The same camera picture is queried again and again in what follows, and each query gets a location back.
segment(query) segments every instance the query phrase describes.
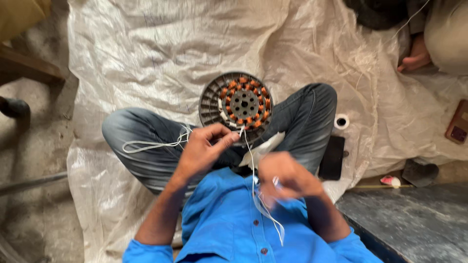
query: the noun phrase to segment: blue shirt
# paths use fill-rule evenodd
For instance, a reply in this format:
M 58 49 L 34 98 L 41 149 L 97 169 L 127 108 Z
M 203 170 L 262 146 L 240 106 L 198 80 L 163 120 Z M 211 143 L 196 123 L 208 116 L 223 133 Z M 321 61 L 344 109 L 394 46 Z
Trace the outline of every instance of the blue shirt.
M 175 262 L 381 263 L 352 229 L 325 242 L 311 229 L 304 200 L 281 202 L 271 215 L 285 228 L 283 247 L 273 222 L 254 205 L 252 176 L 242 178 L 229 168 L 211 172 L 182 211 L 184 246 Z M 123 262 L 173 262 L 172 248 L 132 240 Z

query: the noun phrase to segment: roll of tape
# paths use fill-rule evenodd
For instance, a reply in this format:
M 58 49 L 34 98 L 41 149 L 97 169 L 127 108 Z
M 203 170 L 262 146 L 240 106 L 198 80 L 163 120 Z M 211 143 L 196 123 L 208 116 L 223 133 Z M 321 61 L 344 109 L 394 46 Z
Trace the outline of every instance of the roll of tape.
M 335 128 L 339 130 L 344 130 L 348 128 L 350 125 L 350 119 L 348 118 L 348 115 L 340 113 L 335 115 L 335 123 L 334 126 Z

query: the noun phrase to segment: plastic sheet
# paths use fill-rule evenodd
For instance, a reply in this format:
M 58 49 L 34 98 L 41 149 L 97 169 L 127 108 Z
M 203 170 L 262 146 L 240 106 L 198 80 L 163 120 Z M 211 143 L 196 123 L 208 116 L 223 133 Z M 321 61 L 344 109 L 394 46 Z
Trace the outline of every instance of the plastic sheet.
M 67 165 L 86 262 L 119 262 L 153 200 L 105 143 L 104 118 L 138 106 L 199 125 L 199 96 L 223 72 L 259 77 L 275 103 L 311 82 L 336 89 L 337 113 L 350 118 L 337 135 L 350 155 L 342 179 L 324 184 L 334 200 L 406 158 L 468 160 L 466 146 L 444 138 L 468 79 L 434 68 L 397 73 L 396 29 L 356 26 L 341 0 L 69 3 L 70 69 L 80 86 Z

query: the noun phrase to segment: copper winding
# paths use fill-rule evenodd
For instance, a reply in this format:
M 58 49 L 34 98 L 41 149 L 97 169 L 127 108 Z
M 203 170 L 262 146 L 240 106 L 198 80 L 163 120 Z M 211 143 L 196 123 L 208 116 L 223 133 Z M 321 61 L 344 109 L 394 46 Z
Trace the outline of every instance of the copper winding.
M 260 120 L 256 121 L 253 125 L 254 128 L 258 128 L 260 127 L 260 125 L 262 125 L 262 122 Z
M 256 82 L 255 80 L 252 80 L 252 81 L 250 82 L 250 84 L 252 84 L 253 86 L 255 86 L 255 87 L 257 87 L 257 88 L 260 86 L 260 83 Z
M 268 92 L 266 91 L 265 87 L 262 87 L 262 94 L 266 97 L 268 96 Z
M 269 112 L 266 110 L 265 113 L 263 114 L 262 121 L 265 121 L 266 118 L 268 118 Z
M 224 97 L 226 97 L 226 93 L 227 93 L 227 88 L 223 88 L 221 90 L 221 94 L 219 95 L 220 99 L 224 99 Z
M 228 88 L 234 88 L 236 85 L 237 85 L 237 82 L 235 82 L 235 80 L 233 80 L 233 81 L 231 81 L 231 82 L 229 83 Z
M 270 99 L 265 99 L 265 109 L 269 110 L 270 109 Z

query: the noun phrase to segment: hand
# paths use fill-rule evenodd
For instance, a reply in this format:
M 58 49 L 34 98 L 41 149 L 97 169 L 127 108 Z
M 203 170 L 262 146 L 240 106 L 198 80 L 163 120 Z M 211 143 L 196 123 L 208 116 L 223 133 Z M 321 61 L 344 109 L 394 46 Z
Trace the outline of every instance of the hand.
M 220 140 L 212 146 L 210 141 L 216 139 Z M 193 129 L 174 176 L 190 180 L 196 175 L 207 172 L 223 151 L 239 139 L 239 134 L 232 132 L 221 123 Z
M 324 193 L 322 184 L 288 152 L 269 153 L 258 163 L 260 190 L 266 197 L 279 199 L 318 196 Z M 278 177 L 282 187 L 273 184 Z
M 431 62 L 431 56 L 424 43 L 424 33 L 418 34 L 413 39 L 411 54 L 403 59 L 402 64 L 397 68 L 398 72 L 404 70 L 415 70 Z

